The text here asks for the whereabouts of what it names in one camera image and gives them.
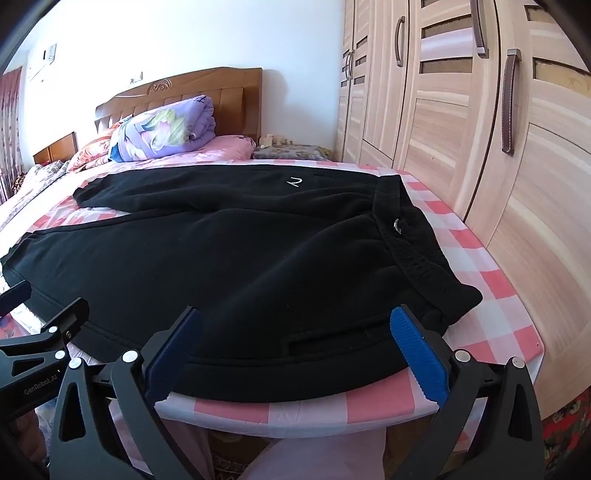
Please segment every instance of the metal screw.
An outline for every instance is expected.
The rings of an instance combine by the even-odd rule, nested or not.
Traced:
[[[456,352],[456,360],[458,362],[467,363],[470,361],[470,353],[466,352],[465,350],[458,350]]]
[[[70,363],[68,364],[68,367],[76,369],[79,366],[82,365],[82,359],[80,358],[73,358],[72,360],[70,360]]]
[[[132,364],[133,362],[135,362],[138,359],[138,352],[136,352],[135,350],[127,350],[124,354],[123,354],[123,361],[126,364]]]
[[[519,358],[518,356],[514,356],[511,359],[511,363],[516,367],[516,368],[523,368],[525,367],[525,362],[523,361],[522,358]]]

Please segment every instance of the bedside table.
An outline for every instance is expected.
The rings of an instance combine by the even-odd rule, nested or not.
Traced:
[[[316,145],[273,145],[272,147],[257,147],[252,153],[254,160],[320,160],[331,161],[330,150]]]

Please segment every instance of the white logo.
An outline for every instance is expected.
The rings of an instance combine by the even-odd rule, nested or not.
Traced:
[[[295,177],[292,177],[291,179],[296,180],[296,181],[288,181],[287,183],[289,183],[290,185],[293,185],[294,187],[300,188],[300,183],[302,182],[302,179],[297,179]]]
[[[46,387],[48,386],[50,383],[54,382],[55,380],[57,380],[57,375],[53,374],[52,376],[46,378],[45,380],[34,384],[31,388],[26,388],[25,389],[25,395],[30,395],[31,393],[33,393],[34,391],[39,390],[40,388]]]

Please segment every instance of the wardrobe door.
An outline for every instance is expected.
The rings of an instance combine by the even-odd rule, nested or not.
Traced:
[[[363,139],[390,159],[394,159],[404,101],[408,9],[408,0],[376,0],[372,8],[372,81]]]
[[[355,0],[345,2],[345,33],[343,35],[343,60],[340,70],[339,115],[336,128],[336,146],[333,160],[343,160],[343,145],[347,130],[347,115],[349,113],[349,76],[351,73],[351,55],[353,50],[353,27],[355,23]]]
[[[369,85],[369,46],[371,4],[374,0],[355,0],[355,28],[353,32],[353,54],[351,56],[349,114],[343,161],[358,163],[361,154],[367,87]]]
[[[411,0],[408,103],[395,166],[461,218],[486,159],[499,88],[495,0]]]
[[[547,417],[591,385],[591,74],[533,1],[497,6],[503,88],[466,224],[542,337]]]
[[[373,145],[370,145],[365,140],[363,140],[361,142],[361,156],[359,157],[359,165],[372,165],[374,167],[392,168],[392,159],[384,155]]]

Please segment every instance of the white wall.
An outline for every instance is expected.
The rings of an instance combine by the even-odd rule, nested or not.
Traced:
[[[14,54],[14,57],[10,60],[8,67],[4,73],[11,72],[16,70],[19,67],[25,66],[27,64],[27,58],[29,56],[28,50],[23,50],[21,48]]]
[[[219,66],[264,69],[263,133],[333,148],[343,4],[61,0],[23,46],[31,66],[57,43],[55,62],[26,81],[22,149],[34,154],[72,131],[81,145],[91,140],[95,108],[137,72],[149,83]]]

